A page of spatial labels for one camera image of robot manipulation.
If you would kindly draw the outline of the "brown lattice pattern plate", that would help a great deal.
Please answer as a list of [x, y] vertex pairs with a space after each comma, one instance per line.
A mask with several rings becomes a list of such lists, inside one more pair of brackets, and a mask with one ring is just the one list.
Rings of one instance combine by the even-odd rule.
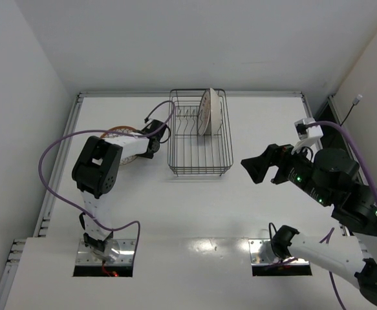
[[[135, 132], [136, 129], [134, 127], [126, 126], [126, 125], [121, 125], [117, 127], [113, 127], [109, 129], [109, 131], [113, 131], [114, 133], [103, 133], [100, 138], [105, 139], [105, 138], [116, 138], [119, 136], [119, 133], [132, 133]], [[133, 162], [137, 158], [136, 155], [134, 156], [129, 156], [127, 158], [121, 158], [120, 165], [127, 165], [131, 162]]]

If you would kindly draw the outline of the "sunburst pattern plate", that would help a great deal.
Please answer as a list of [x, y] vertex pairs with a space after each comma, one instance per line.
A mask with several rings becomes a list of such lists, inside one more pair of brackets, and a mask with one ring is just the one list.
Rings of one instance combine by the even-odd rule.
[[202, 136], [205, 134], [208, 124], [210, 122], [211, 114], [211, 94], [210, 89], [207, 89], [200, 100], [198, 118], [197, 118], [197, 134]]

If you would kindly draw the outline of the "brown floral pattern plate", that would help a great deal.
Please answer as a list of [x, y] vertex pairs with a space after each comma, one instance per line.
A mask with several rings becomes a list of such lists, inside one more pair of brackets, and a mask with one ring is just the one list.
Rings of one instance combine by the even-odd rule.
[[221, 118], [221, 104], [217, 92], [210, 88], [210, 132], [211, 135], [216, 135], [222, 124]]

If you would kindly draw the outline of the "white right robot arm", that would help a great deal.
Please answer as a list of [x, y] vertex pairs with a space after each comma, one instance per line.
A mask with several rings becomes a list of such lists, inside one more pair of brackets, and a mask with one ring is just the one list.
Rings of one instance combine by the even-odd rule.
[[357, 239], [360, 250], [332, 250], [329, 236], [320, 242], [310, 240], [288, 225], [268, 226], [269, 239], [261, 244], [260, 260], [267, 267], [278, 267], [297, 258], [338, 275], [359, 290], [364, 299], [377, 307], [377, 190], [360, 183], [357, 161], [341, 149], [322, 149], [314, 159], [292, 145], [271, 144], [257, 157], [241, 160], [255, 184], [263, 182], [268, 169], [277, 167], [271, 182], [290, 182], [323, 207], [332, 207], [331, 216]]

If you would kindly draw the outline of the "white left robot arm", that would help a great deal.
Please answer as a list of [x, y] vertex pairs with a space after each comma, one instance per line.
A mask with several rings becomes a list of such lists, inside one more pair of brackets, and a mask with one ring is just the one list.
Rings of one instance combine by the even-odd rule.
[[166, 123], [154, 119], [142, 130], [87, 139], [72, 170], [72, 179], [84, 202], [80, 214], [84, 244], [99, 259], [113, 261], [120, 254], [119, 243], [113, 238], [112, 206], [106, 195], [116, 183], [121, 161], [132, 157], [152, 159], [164, 134], [170, 132]]

